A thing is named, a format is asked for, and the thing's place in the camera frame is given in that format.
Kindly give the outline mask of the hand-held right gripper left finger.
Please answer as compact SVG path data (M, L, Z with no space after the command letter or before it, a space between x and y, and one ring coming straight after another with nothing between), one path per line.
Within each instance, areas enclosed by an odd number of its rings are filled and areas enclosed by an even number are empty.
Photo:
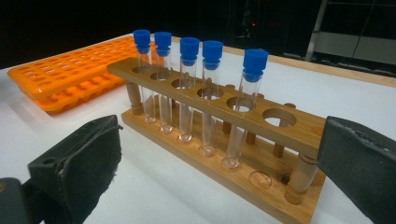
M36 222L83 224L121 161L118 118L94 119L28 164Z

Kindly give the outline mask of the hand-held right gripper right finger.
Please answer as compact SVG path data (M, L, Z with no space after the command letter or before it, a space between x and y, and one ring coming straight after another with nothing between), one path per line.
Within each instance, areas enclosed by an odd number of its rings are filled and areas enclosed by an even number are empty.
M357 122L328 117L318 168L374 224L396 224L396 141Z

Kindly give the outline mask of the orange plastic tube rack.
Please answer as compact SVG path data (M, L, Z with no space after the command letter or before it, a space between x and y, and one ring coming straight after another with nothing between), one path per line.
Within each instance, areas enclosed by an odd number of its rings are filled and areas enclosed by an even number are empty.
M136 56L134 39L125 36L19 65L7 74L43 111L62 113L122 86L124 80L106 67Z

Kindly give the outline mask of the blue-capped glass test tube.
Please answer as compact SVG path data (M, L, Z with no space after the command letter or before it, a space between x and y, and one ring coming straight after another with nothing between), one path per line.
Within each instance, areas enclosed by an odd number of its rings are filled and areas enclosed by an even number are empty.
M152 73L150 31L135 30L133 31L134 43L138 52L138 68L139 74L150 76ZM156 121L155 100L152 90L143 86L141 89L141 99L144 108L145 122L153 123Z
M156 79L158 81L165 81L171 76L171 37L168 32L156 32L154 34L154 41L156 45ZM172 123L172 99L166 95L159 95L160 108L160 131L162 133L170 133L173 131Z
M256 103L259 88L262 82L269 53L264 49L246 49L243 61L243 71L238 87L238 94L233 105L233 111L251 111ZM247 130L237 125L231 126L229 142L226 150L226 157L222 161L228 169L240 167L240 156L242 145L245 141Z
M223 44L215 40L203 43L203 85L201 98L212 101L219 98L219 65L222 57ZM213 136L216 130L216 118L211 114L202 113L202 146L200 153L211 157L216 152Z
M195 85L197 55L200 41L194 37L180 39L180 78L181 90L191 89ZM179 104L179 137L183 143L192 139L193 109L187 103Z

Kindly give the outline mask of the wooden test tube rack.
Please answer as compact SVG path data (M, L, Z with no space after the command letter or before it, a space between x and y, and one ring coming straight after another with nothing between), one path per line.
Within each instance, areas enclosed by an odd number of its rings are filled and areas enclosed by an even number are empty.
M232 109L237 92L231 88L221 88L218 99L205 100L199 85L179 89L178 73L156 80L137 73L136 67L137 61L127 58L107 69L126 80L132 99L143 86L193 107L193 138L183 143L176 132L161 133L159 123L145 122L136 108L122 114L126 125L279 221L310 224L325 179L316 162L323 118L263 98L247 112L237 112ZM240 166L229 169L223 161L233 124L251 135L241 146Z

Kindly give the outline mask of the white metal stand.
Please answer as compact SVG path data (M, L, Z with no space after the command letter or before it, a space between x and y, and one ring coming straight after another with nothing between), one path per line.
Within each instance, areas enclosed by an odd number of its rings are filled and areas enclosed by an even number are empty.
M396 0L321 0L304 58L396 65Z

